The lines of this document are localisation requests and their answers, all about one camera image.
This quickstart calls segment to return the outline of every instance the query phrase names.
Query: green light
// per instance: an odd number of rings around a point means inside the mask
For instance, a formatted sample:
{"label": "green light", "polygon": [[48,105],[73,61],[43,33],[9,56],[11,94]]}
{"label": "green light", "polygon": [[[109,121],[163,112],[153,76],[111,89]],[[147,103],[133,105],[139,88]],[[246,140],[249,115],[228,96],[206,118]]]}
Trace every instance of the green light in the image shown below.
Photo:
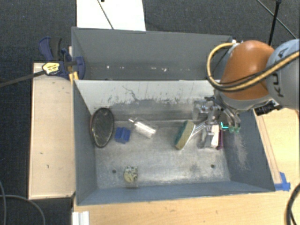
{"label": "green light", "polygon": [[228,126],[224,126],[224,125],[223,125],[223,122],[221,122],[221,127],[222,127],[223,129],[228,129],[228,128],[229,128]]}

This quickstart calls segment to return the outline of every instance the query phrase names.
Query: wooden table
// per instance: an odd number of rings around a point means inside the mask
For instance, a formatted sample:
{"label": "wooden table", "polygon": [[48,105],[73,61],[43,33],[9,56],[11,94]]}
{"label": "wooden table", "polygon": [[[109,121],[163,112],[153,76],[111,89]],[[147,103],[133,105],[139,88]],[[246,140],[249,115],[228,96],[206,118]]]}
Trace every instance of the wooden table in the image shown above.
{"label": "wooden table", "polygon": [[[299,119],[295,111],[283,109],[263,116],[278,168],[291,183],[299,183]],[[207,197],[174,201],[74,205],[74,211],[90,212],[91,225],[283,225],[290,192]],[[300,223],[300,198],[293,206]]]}

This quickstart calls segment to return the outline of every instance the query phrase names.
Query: yellow label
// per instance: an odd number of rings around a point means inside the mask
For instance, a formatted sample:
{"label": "yellow label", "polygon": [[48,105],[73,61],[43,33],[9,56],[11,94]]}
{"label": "yellow label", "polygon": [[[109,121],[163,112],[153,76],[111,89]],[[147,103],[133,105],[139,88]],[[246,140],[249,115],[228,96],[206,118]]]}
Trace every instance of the yellow label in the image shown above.
{"label": "yellow label", "polygon": [[56,74],[60,71],[60,64],[56,62],[48,62],[43,65],[42,69],[48,74]]}

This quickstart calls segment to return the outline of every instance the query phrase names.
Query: round mirror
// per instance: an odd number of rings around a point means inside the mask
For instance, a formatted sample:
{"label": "round mirror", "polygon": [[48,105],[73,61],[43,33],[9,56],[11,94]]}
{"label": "round mirror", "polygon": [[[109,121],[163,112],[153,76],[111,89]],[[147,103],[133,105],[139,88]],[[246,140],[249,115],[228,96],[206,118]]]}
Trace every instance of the round mirror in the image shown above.
{"label": "round mirror", "polygon": [[90,119],[90,129],[97,147],[104,147],[113,133],[113,114],[108,108],[100,108]]}

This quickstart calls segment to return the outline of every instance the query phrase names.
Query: gray bin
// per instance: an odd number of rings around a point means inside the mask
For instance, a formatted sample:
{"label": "gray bin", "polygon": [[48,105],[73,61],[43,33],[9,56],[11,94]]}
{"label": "gray bin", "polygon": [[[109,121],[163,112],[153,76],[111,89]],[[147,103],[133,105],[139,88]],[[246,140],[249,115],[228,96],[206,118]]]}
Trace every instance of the gray bin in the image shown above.
{"label": "gray bin", "polygon": [[[205,80],[209,51],[229,36],[72,29],[73,56],[84,57],[87,73],[75,81],[74,130],[78,205],[129,203],[275,191],[253,112],[241,114],[238,135],[224,133],[224,149],[198,149],[195,137],[183,150],[174,138],[192,119],[195,100],[212,96]],[[214,58],[222,74],[226,50]],[[90,117],[98,108],[114,114],[115,128],[128,118],[158,125],[151,139],[132,131],[126,144],[113,137],[97,148]],[[138,179],[123,179],[126,166]]]}

